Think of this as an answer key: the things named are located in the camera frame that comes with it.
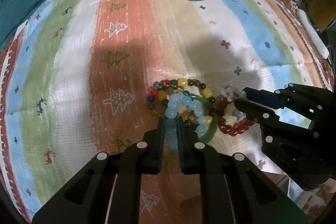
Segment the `green jade bangle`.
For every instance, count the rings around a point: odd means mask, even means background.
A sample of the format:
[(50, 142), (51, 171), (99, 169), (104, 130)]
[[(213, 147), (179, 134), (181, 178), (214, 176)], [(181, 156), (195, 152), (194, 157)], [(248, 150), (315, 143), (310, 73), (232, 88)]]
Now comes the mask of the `green jade bangle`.
[[(198, 132), (198, 137), (203, 143), (209, 143), (215, 136), (218, 126), (218, 118), (214, 106), (212, 103), (199, 95), (190, 93), (190, 97), (193, 101), (198, 102), (198, 104), (203, 108), (205, 115), (211, 117), (210, 122), (205, 124), (205, 130)], [(196, 131), (197, 127), (200, 125), (197, 122), (197, 117), (194, 114), (188, 114), (183, 117), (183, 125), (186, 129)]]

